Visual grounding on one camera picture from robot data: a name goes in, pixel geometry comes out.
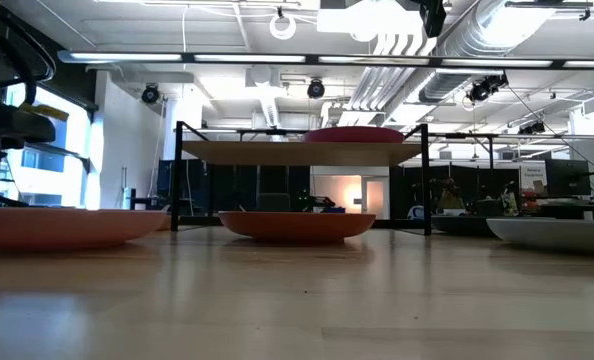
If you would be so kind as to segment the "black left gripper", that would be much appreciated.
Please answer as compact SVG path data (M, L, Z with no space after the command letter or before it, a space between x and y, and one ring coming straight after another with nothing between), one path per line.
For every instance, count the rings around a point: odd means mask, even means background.
M0 103L0 149L20 149L25 143L49 143L55 138L49 118Z

